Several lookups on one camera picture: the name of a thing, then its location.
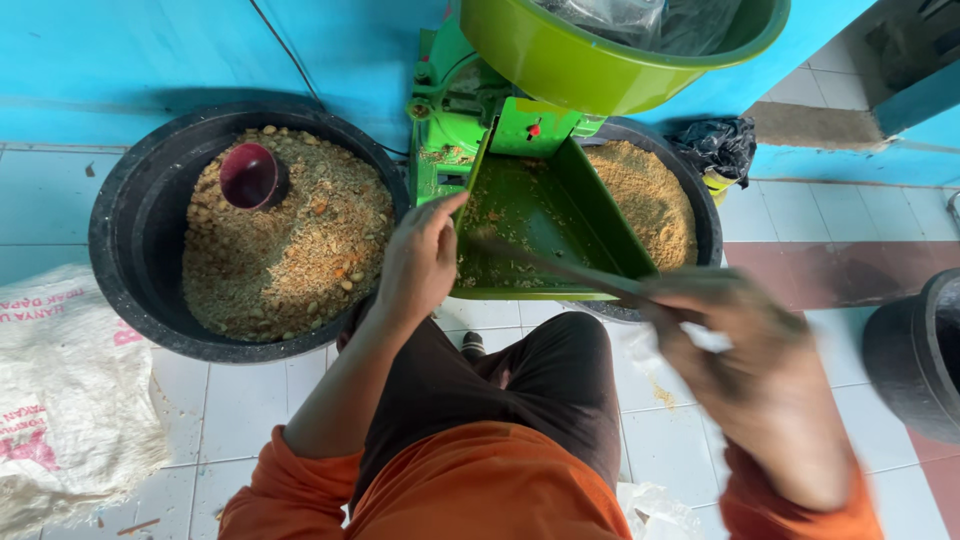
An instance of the electrical cable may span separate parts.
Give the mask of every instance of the electrical cable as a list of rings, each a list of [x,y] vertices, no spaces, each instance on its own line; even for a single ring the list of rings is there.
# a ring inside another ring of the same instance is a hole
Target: electrical cable
[[[267,28],[270,29],[270,32],[274,34],[276,40],[280,42],[280,46],[283,47],[283,50],[287,52],[287,56],[290,57],[290,60],[294,62],[294,65],[297,67],[297,71],[300,72],[300,76],[303,77],[303,81],[306,83],[306,87],[310,89],[310,94],[313,95],[313,99],[317,100],[317,103],[323,104],[320,101],[320,96],[317,95],[317,92],[313,91],[313,85],[310,84],[310,81],[306,78],[306,73],[303,73],[303,69],[300,68],[300,63],[294,57],[294,54],[290,52],[290,49],[287,48],[287,44],[283,42],[283,39],[280,37],[280,34],[274,30],[274,25],[270,24],[270,21],[267,20],[267,15],[263,14],[260,10],[260,7],[256,5],[256,0],[250,0],[250,3],[253,4],[253,8],[260,15],[260,18],[263,19],[263,22],[267,25]]]
[[[290,60],[294,63],[294,66],[297,67],[297,71],[299,71],[300,76],[303,78],[303,82],[306,84],[307,89],[310,90],[310,95],[312,95],[313,99],[317,100],[317,103],[319,103],[322,106],[324,102],[320,101],[320,96],[318,96],[317,92],[314,91],[313,85],[310,84],[310,80],[306,78],[306,73],[304,73],[303,68],[300,67],[300,63],[297,61],[297,57],[295,57],[294,54],[290,52],[290,49],[287,48],[287,44],[283,42],[283,38],[280,37],[280,34],[278,34],[276,30],[274,30],[274,25],[270,24],[270,21],[267,20],[267,15],[263,14],[263,11],[260,10],[260,7],[256,5],[256,0],[250,0],[250,3],[253,5],[253,8],[256,10],[257,14],[260,15],[260,18],[263,19],[263,22],[264,24],[267,25],[267,28],[270,29],[270,32],[274,35],[274,37],[276,37],[276,40],[280,43],[280,46],[283,47],[284,51],[286,51],[287,56],[290,57]],[[404,156],[405,158],[410,158],[410,154],[407,154],[406,152],[398,152],[397,150],[394,150],[393,148],[380,144],[379,142],[376,142],[376,141],[374,141],[373,144],[376,144],[377,146],[379,146],[384,150],[389,150],[390,152],[393,152],[398,156]]]

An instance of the foot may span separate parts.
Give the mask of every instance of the foot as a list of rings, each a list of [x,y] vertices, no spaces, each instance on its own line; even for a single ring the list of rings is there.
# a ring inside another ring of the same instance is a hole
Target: foot
[[[483,338],[475,331],[469,331],[464,335],[464,345],[460,348],[460,353],[467,360],[473,362],[481,356],[486,356],[487,351],[483,348]]]

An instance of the blurred hand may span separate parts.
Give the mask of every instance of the blurred hand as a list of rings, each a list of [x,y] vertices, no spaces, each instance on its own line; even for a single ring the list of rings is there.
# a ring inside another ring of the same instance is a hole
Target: blurred hand
[[[464,191],[412,209],[394,231],[374,305],[388,320],[419,324],[453,288],[457,235],[450,214],[467,197]]]
[[[816,511],[846,502],[851,449],[806,323],[730,269],[685,268],[650,282],[660,350],[723,432],[774,488]],[[694,346],[679,324],[723,332],[732,348]]]

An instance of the person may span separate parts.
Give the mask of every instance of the person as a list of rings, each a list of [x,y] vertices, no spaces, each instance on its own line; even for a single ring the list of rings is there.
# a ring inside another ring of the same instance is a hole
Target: person
[[[466,199],[404,217],[378,292],[274,428],[220,538],[630,538],[614,494],[619,414],[603,326],[565,313],[467,360],[429,317],[456,277],[449,216]],[[649,298],[663,356],[728,439],[720,509],[732,538],[881,538],[805,323],[726,269],[665,274]],[[732,347],[697,348],[685,322]]]

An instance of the red tile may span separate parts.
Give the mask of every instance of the red tile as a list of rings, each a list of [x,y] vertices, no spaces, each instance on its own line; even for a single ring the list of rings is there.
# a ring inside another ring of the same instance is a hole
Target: red tile
[[[931,461],[933,459],[943,459],[944,457],[960,455],[960,445],[930,440],[913,431],[911,428],[907,428],[906,432],[910,435],[913,449],[917,451],[917,457],[920,461]]]
[[[779,242],[724,242],[727,264],[744,270],[788,309],[796,309],[797,290]]]
[[[960,456],[921,463],[950,538],[960,539]]]
[[[933,253],[938,272],[960,268],[960,242],[927,242],[927,244]]]
[[[894,270],[900,289],[906,294],[917,294],[924,284],[937,274],[929,242],[883,242],[884,256]]]
[[[837,263],[850,282],[846,306],[876,306],[905,296],[890,265],[884,242],[834,242]]]
[[[837,261],[833,244],[782,242],[780,248],[797,289],[794,308],[839,307],[850,296],[850,282]]]

